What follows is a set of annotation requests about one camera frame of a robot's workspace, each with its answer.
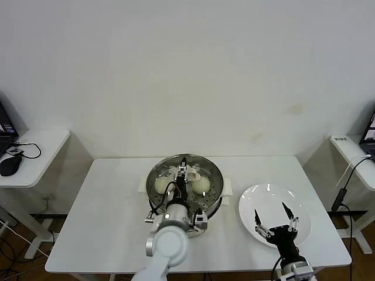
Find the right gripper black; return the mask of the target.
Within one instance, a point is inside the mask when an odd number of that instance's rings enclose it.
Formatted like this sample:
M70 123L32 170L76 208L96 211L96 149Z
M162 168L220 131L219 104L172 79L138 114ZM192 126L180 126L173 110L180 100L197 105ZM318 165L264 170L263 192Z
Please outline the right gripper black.
M292 210L284 202L282 202L282 206L289 218L289 226L282 225L268 229L262 225L257 210L254 210L255 231L266 238L268 243L277 247L283 261L299 261L300 255L294 243L298 234L299 217L294 216Z

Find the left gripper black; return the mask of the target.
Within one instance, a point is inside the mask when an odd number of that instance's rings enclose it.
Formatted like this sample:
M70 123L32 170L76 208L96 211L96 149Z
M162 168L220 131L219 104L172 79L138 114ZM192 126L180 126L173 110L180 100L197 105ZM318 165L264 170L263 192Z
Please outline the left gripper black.
M187 181L185 180L184 176L188 175L188 167L187 167L187 160L184 157L181 161L181 166L176 168L175 173L175 180L176 180L176 189L177 195L173 197L173 201L177 202L178 204L182 204L185 207L188 207L187 200L188 200L188 193L187 193Z

